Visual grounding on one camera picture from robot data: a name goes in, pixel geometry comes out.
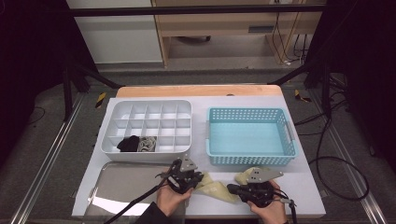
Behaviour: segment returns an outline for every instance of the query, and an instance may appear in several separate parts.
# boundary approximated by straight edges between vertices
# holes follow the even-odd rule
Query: white compartment tray
[[[112,161],[170,162],[190,149],[191,114],[191,103],[184,100],[110,99],[98,142]],[[155,151],[120,152],[119,142],[132,135],[155,136]]]

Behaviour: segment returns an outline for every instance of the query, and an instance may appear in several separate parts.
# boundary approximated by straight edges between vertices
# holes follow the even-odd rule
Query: gray floor
[[[104,76],[125,85],[266,83],[284,76],[292,67],[299,65],[299,62],[294,62],[291,66],[276,64],[266,43],[258,41],[262,41],[258,36],[212,37],[207,43],[186,43],[186,40],[176,39],[173,42],[173,51],[170,53],[170,64],[166,69],[135,69],[133,72],[118,71],[117,73],[107,70]],[[224,47],[219,47],[219,43],[223,43]],[[245,44],[248,50],[244,51],[244,48],[233,50],[230,47],[233,43],[236,46]],[[294,122],[319,112],[315,103],[294,98],[294,90],[298,89],[304,96],[315,99],[316,95],[311,94],[315,90],[308,92],[302,87],[303,77],[301,75],[295,78],[282,88]],[[77,219],[70,217],[74,193],[90,160],[96,135],[106,112],[108,98],[116,94],[116,90],[111,90],[92,79],[89,81],[92,89],[89,93],[83,94],[78,116],[56,162],[51,167],[41,193],[36,198],[35,206],[29,216],[29,221],[32,223],[78,222]],[[105,102],[101,108],[94,108],[96,99],[102,91],[106,92]],[[343,100],[341,95],[334,96],[335,103],[341,100]],[[15,146],[4,169],[0,171],[0,220],[5,222],[12,218],[18,209],[61,129],[64,117],[62,86],[56,86],[38,95],[36,106],[40,108],[32,114],[32,120],[41,117],[43,114],[41,108],[45,109],[44,116],[39,121],[26,126],[21,141]],[[345,106],[334,110],[332,116],[333,129],[332,132],[326,132],[320,155],[339,156],[340,144],[337,145],[333,140],[334,132],[337,133],[342,139],[341,147],[346,148],[351,159],[367,176],[372,196],[387,222],[396,223],[394,213],[396,198],[393,196],[393,191],[396,189],[396,175],[383,158],[370,156],[369,146],[352,115],[346,112]],[[296,129],[298,134],[319,133],[323,125],[323,119],[318,119],[297,126]],[[314,159],[319,135],[301,135],[300,140],[307,159],[309,161]],[[311,170],[319,191],[328,193],[323,197],[327,214],[317,220],[302,219],[300,223],[375,223],[369,219],[364,202],[350,202],[336,197],[320,183],[314,165],[311,165]],[[345,165],[339,162],[321,161],[320,171],[332,189],[343,195],[356,197],[353,181],[350,181]],[[302,193],[309,197],[309,192],[302,189]]]

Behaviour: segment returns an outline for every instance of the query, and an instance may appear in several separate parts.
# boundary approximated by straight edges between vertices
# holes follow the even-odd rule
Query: yellow cloth
[[[195,189],[205,195],[227,203],[235,203],[238,199],[238,196],[231,194],[223,183],[219,181],[213,181],[209,173],[204,173],[204,178]]]

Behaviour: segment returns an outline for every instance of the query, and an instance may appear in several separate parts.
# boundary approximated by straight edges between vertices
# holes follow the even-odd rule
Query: white cabinet
[[[149,0],[67,0],[70,8],[151,7]],[[95,63],[161,63],[153,16],[76,17]]]

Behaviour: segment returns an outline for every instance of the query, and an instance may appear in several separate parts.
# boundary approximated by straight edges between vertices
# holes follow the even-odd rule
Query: white tabletop
[[[206,110],[212,106],[255,106],[283,108],[287,111],[286,116],[292,123],[289,110],[282,95],[269,96],[188,96],[188,97],[161,97],[161,100],[188,100],[192,105],[192,140],[189,150],[190,158],[198,165],[198,171],[209,172],[214,181],[221,181],[224,184],[235,183],[233,178],[236,173],[243,172],[246,166],[213,166],[205,151],[205,123]],[[112,98],[107,106],[107,111],[117,102],[127,100],[159,100],[159,97],[138,97],[138,98]],[[272,170],[281,171],[283,176],[276,182],[281,189],[297,204],[297,217],[317,218],[326,214],[323,202],[319,196],[318,188],[308,167],[304,151],[302,149],[298,135],[292,125],[292,131],[297,141],[299,155],[284,167],[269,167]],[[78,189],[73,217],[82,217],[88,206],[88,197],[100,174],[101,168],[110,159],[101,151],[101,144],[96,143],[92,153],[90,163]],[[211,217],[255,217],[250,212],[246,203],[226,203],[209,196],[193,193],[186,210],[187,218],[211,218]]]

